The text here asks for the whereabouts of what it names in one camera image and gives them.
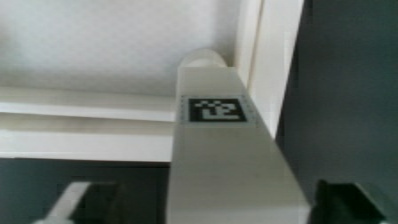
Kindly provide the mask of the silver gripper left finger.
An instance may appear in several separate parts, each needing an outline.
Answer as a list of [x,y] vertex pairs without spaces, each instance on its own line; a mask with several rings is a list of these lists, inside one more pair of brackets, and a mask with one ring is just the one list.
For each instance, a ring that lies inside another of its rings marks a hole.
[[123,186],[114,182],[71,182],[32,224],[124,224],[121,195]]

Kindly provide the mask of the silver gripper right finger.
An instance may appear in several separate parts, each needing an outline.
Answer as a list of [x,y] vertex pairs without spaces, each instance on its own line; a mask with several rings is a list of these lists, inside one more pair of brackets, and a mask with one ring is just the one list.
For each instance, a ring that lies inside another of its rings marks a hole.
[[398,224],[398,204],[371,184],[320,180],[307,224]]

